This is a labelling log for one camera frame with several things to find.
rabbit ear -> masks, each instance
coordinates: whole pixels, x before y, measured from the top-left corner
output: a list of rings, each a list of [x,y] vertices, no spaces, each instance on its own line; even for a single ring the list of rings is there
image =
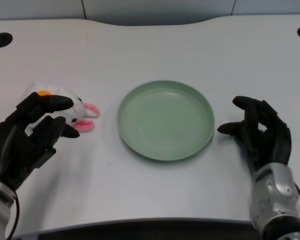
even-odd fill
[[[91,103],[84,103],[83,116],[86,118],[98,118],[100,116],[100,111],[95,105]]]
[[[78,132],[90,132],[95,128],[95,123],[91,120],[80,120],[72,125]]]

gray wall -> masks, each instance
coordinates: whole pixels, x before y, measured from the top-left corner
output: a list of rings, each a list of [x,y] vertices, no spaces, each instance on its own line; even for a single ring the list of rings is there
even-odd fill
[[[300,14],[300,0],[0,0],[0,20],[86,18],[115,25],[176,25],[231,14]]]

stuffed bunny toy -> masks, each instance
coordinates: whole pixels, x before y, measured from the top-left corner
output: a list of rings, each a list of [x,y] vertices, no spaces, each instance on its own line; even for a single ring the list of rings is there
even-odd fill
[[[55,111],[53,113],[47,113],[52,118],[62,116],[65,117],[66,123],[77,129],[79,132],[89,132],[95,128],[95,123],[92,120],[84,119],[86,118],[97,118],[100,116],[99,109],[90,103],[84,103],[81,98],[70,91],[68,88],[63,86],[56,86],[43,82],[32,83],[24,92],[20,102],[24,100],[31,93],[36,92],[39,95],[60,95],[70,98],[74,105],[72,108],[63,111]],[[33,128],[36,126],[46,115],[44,115],[37,122],[29,125]]]

white table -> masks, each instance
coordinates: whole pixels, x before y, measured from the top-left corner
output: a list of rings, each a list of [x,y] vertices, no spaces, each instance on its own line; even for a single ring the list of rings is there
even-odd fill
[[[15,236],[139,218],[249,220],[250,175],[231,138],[215,131],[204,151],[171,163],[143,159],[122,143],[118,105],[148,81],[199,90],[212,105],[216,127],[243,119],[235,96],[267,100],[291,129],[290,166],[300,187],[299,27],[300,15],[227,16],[177,26],[0,21],[0,33],[13,35],[0,48],[0,121],[32,81],[68,86],[101,111],[94,131],[60,139],[57,154],[19,188]]]

plate rim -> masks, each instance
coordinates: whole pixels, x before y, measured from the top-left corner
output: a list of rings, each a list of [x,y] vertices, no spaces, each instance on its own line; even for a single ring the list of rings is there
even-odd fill
[[[138,151],[136,151],[133,147],[130,146],[130,144],[127,142],[127,140],[124,138],[124,135],[123,133],[121,132],[121,128],[119,127],[119,111],[122,107],[122,104],[124,103],[125,99],[133,92],[135,91],[136,89],[140,88],[141,86],[143,85],[146,85],[146,84],[151,84],[151,83],[155,83],[155,82],[170,82],[170,83],[177,83],[177,84],[181,84],[181,85],[185,85],[195,91],[197,91],[205,100],[206,102],[208,103],[208,106],[210,107],[211,109],[211,112],[212,112],[212,130],[211,130],[211,133],[209,135],[209,137],[207,138],[206,142],[202,145],[202,147],[200,147],[198,150],[196,150],[195,152],[191,153],[191,154],[188,154],[186,156],[183,156],[183,157],[180,157],[180,158],[172,158],[172,159],[161,159],[161,158],[156,158],[156,157],[152,157],[152,156],[148,156],[146,154],[143,154],[143,153],[140,153]],[[172,81],[172,80],[153,80],[153,81],[147,81],[145,83],[142,83],[138,86],[136,86],[135,88],[133,88],[132,90],[130,90],[121,100],[120,104],[119,104],[119,107],[117,108],[117,111],[116,111],[116,128],[118,130],[118,133],[119,133],[119,136],[120,138],[123,140],[123,142],[131,149],[133,150],[135,153],[143,156],[143,157],[146,157],[147,159],[150,159],[150,160],[155,160],[155,161],[163,161],[163,162],[172,162],[172,161],[179,161],[179,160],[184,160],[184,159],[187,159],[191,156],[194,156],[196,155],[198,152],[200,152],[205,146],[207,146],[207,144],[210,142],[212,136],[214,135],[215,133],[215,124],[216,124],[216,119],[215,119],[215,113],[214,113],[214,110],[210,104],[210,102],[208,101],[208,99],[200,92],[198,91],[197,89],[195,89],[194,87],[192,86],[189,86],[188,84],[185,84],[183,82],[179,82],[179,81]]]

